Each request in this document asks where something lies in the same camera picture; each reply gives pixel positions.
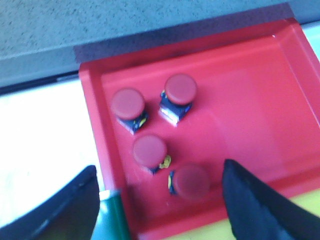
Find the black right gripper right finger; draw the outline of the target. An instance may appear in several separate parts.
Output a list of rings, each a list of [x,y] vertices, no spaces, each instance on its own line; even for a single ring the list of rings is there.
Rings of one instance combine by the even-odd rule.
[[[233,159],[223,165],[222,194],[237,240],[318,240],[320,218],[265,184]]]

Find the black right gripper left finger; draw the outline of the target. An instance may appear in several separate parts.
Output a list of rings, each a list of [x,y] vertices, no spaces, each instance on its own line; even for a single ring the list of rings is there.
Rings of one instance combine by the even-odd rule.
[[[89,240],[100,209],[97,169],[85,167],[55,195],[1,227],[2,240]]]

